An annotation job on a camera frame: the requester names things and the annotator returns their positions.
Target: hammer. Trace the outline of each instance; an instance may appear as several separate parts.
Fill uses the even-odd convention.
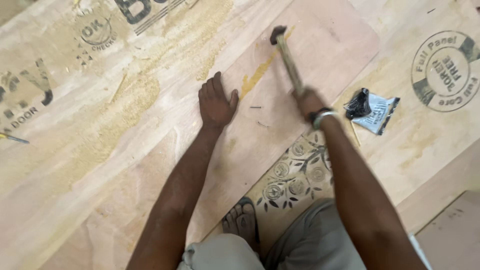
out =
[[[286,26],[281,25],[273,28],[272,35],[270,36],[270,43],[272,43],[272,45],[276,45],[277,49],[280,51],[283,63],[285,64],[288,76],[290,77],[290,81],[292,81],[293,87],[295,88],[297,95],[301,97],[303,96],[304,92],[303,84],[300,80],[297,67],[293,62],[292,55],[290,54],[290,50],[288,49],[288,45],[285,41],[284,34],[286,29]]]

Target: person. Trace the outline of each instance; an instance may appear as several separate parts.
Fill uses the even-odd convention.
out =
[[[323,131],[335,179],[335,199],[316,201],[271,248],[263,262],[252,204],[238,204],[223,221],[225,234],[185,248],[187,226],[205,182],[215,144],[237,108],[225,97],[221,73],[198,91],[203,125],[153,205],[128,270],[426,270],[395,207],[350,143],[341,123],[311,88],[293,92],[307,121]]]

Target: trousers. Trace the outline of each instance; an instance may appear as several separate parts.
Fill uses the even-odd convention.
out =
[[[190,244],[178,270],[365,270],[334,199],[314,202],[260,261],[245,240],[220,234]]]

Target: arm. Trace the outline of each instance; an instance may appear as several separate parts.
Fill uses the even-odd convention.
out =
[[[187,227],[202,191],[208,163],[223,128],[239,100],[234,90],[225,98],[217,72],[198,91],[203,126],[168,177],[153,205],[127,270],[174,270],[185,249]]]
[[[298,98],[305,119],[325,107],[312,90]],[[335,178],[336,205],[353,244],[369,270],[426,270],[413,249],[395,207],[356,152],[334,116],[326,116],[324,132]]]

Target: foot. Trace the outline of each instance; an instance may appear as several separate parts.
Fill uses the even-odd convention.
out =
[[[231,233],[240,236],[256,253],[260,247],[255,241],[255,211],[253,205],[245,204],[243,207],[237,204],[225,216],[223,220],[223,233]]]

